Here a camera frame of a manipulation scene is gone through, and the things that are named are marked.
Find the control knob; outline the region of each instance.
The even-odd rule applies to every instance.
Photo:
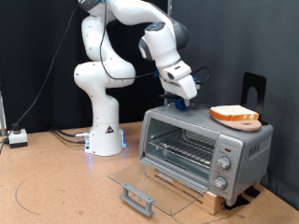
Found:
[[[225,189],[227,187],[227,182],[226,179],[224,179],[222,176],[218,176],[214,180],[213,185],[219,189]]]
[[[231,167],[231,162],[227,157],[219,158],[217,160],[217,163],[223,170],[227,170]]]

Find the blue light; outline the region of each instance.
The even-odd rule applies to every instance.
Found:
[[[121,140],[122,140],[122,148],[126,148],[127,144],[124,141],[124,131],[121,129]]]

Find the wooden block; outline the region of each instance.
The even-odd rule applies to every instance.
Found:
[[[194,201],[198,198],[200,192],[187,187],[185,184],[177,181],[173,177],[164,175],[152,167],[147,167],[147,176],[154,179],[158,183],[164,185],[165,187],[173,190],[175,193],[184,197],[187,200]],[[215,195],[211,192],[206,192],[203,196],[199,197],[195,205],[204,209],[211,215],[217,214],[224,207],[225,199],[221,196]]]

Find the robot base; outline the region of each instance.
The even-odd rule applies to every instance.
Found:
[[[122,131],[118,122],[94,123],[85,139],[85,152],[97,156],[113,156],[119,154],[123,148]]]

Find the cable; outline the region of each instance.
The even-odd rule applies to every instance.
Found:
[[[196,84],[199,84],[199,85],[204,85],[208,80],[209,78],[211,77],[212,75],[212,72],[211,70],[208,68],[208,67],[201,67],[199,69],[197,69],[196,71],[192,72],[191,75],[195,74],[195,73],[198,73],[199,71],[203,70],[203,69],[207,69],[208,70],[208,76],[206,78],[206,80],[204,82],[201,82],[201,81],[196,81]]]
[[[60,136],[62,139],[64,139],[66,142],[69,142],[69,143],[75,143],[75,144],[85,144],[85,141],[77,141],[77,142],[73,142],[73,141],[70,141],[66,138],[63,138],[61,135],[59,135],[56,131],[54,131],[58,136]]]
[[[38,99],[40,93],[41,93],[42,90],[44,89],[44,86],[45,86],[45,84],[46,84],[46,82],[47,82],[47,80],[48,80],[48,78],[49,78],[50,71],[51,71],[51,69],[52,69],[52,67],[53,67],[53,64],[54,64],[54,60],[55,60],[55,58],[56,58],[56,55],[57,55],[58,51],[60,50],[60,47],[62,46],[62,44],[63,44],[63,42],[64,42],[65,35],[66,35],[67,31],[68,31],[70,22],[71,22],[72,19],[73,19],[74,13],[75,13],[76,9],[78,8],[79,4],[80,4],[82,1],[84,1],[84,0],[81,0],[81,1],[79,1],[79,2],[77,3],[75,9],[73,10],[73,12],[72,12],[72,14],[71,14],[71,16],[70,16],[70,18],[69,18],[69,20],[68,20],[68,24],[67,24],[66,29],[65,29],[65,31],[64,31],[63,38],[62,38],[62,40],[61,40],[61,42],[60,42],[60,44],[59,44],[59,47],[57,48],[57,50],[56,50],[56,52],[55,52],[55,54],[54,54],[54,57],[53,57],[52,62],[51,62],[51,64],[50,64],[49,72],[47,73],[47,76],[46,76],[46,78],[45,78],[45,81],[44,81],[43,85],[41,86],[41,88],[40,88],[40,90],[39,90],[39,92],[38,92],[38,94],[37,94],[37,97],[35,98],[34,102],[31,104],[31,106],[26,110],[26,112],[21,116],[21,118],[20,118],[14,125],[12,125],[12,128],[11,128],[9,134],[7,135],[7,137],[5,138],[5,140],[8,139],[8,137],[9,137],[10,134],[13,132],[13,130],[15,129],[15,127],[17,126],[17,124],[20,123],[20,121],[21,121],[21,120],[28,114],[28,112],[31,110],[31,108],[36,104],[36,101],[37,101],[37,99]],[[0,148],[0,155],[1,155],[1,152],[2,152],[3,145],[5,144],[5,140],[3,140],[2,146],[1,146],[1,148]]]
[[[54,131],[54,132],[56,131],[56,132],[61,133],[61,134],[65,135],[65,136],[67,136],[67,137],[76,137],[75,134],[72,134],[72,133],[64,133],[63,131],[61,131],[61,130],[59,130],[59,129],[57,129],[57,128],[54,128],[54,127],[52,127],[52,128],[50,129],[50,131]]]
[[[103,63],[103,58],[102,58],[102,45],[103,45],[103,41],[104,41],[104,37],[105,37],[105,33],[106,33],[106,28],[107,28],[107,25],[106,25],[106,22],[107,22],[107,1],[105,1],[105,21],[104,21],[104,32],[103,32],[103,36],[102,36],[102,41],[101,41],[101,45],[100,45],[100,57],[101,57],[101,63],[102,63],[102,66],[106,72],[106,74],[112,78],[112,79],[115,79],[115,80],[126,80],[126,79],[135,79],[135,78],[138,78],[138,77],[123,77],[123,78],[116,78],[116,77],[112,77],[108,71],[106,70],[105,66],[104,66],[104,63]],[[152,75],[152,74],[155,74],[154,72],[151,72],[151,73],[147,73],[146,75],[142,75],[142,76],[139,76],[139,77],[146,77],[146,76],[149,76],[149,75]]]

